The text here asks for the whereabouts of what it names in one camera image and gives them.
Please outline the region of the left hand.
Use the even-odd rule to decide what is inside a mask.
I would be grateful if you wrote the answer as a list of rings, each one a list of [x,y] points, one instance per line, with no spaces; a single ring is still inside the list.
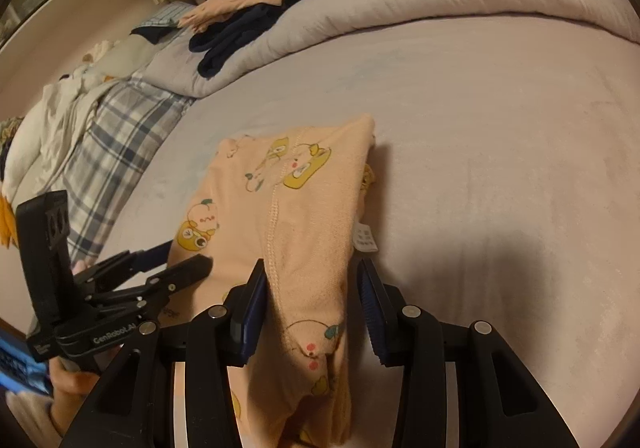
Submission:
[[[92,372],[68,371],[60,357],[49,361],[49,373],[53,386],[50,418],[58,434],[64,436],[99,376]]]

